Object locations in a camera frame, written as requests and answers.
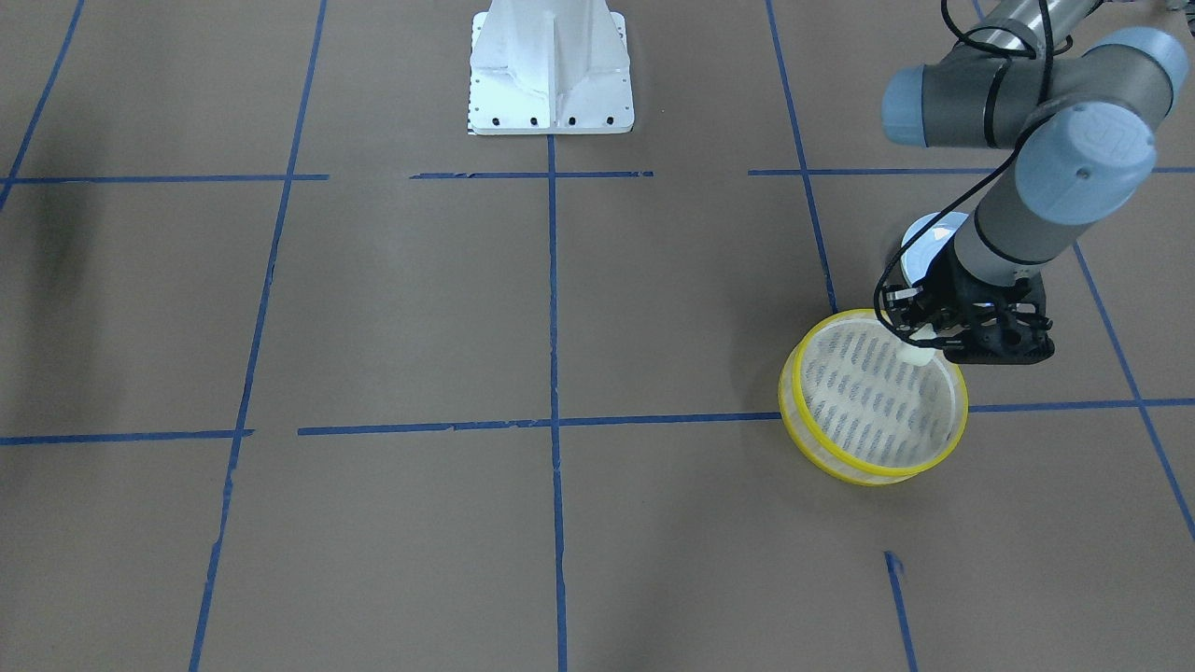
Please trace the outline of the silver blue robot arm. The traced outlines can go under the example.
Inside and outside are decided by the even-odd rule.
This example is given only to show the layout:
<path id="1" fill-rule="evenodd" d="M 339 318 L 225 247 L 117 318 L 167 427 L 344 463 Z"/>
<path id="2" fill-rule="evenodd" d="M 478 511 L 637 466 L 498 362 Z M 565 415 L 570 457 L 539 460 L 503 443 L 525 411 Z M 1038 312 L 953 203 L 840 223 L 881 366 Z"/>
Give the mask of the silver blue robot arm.
<path id="1" fill-rule="evenodd" d="M 1058 42 L 1095 8 L 1003 1 L 956 33 L 939 63 L 891 77 L 880 120 L 893 142 L 1010 152 L 946 242 L 930 242 L 930 222 L 903 242 L 902 253 L 931 259 L 907 287 L 880 281 L 878 311 L 896 332 L 974 329 L 1021 303 L 1042 314 L 1046 265 L 1153 171 L 1156 133 L 1177 106 L 1189 55 L 1173 35 L 1132 26 L 1059 57 Z"/>

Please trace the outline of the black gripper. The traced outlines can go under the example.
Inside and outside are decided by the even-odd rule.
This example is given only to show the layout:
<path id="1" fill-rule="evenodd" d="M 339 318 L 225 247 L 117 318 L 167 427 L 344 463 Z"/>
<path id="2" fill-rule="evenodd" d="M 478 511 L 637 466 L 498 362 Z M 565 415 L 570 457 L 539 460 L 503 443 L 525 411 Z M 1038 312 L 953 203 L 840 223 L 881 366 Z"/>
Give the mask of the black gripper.
<path id="1" fill-rule="evenodd" d="M 1011 286 L 986 285 L 960 263 L 952 245 L 934 255 L 921 279 L 921 320 L 936 328 L 1012 324 L 1038 312 L 1037 279 L 1021 279 Z"/>

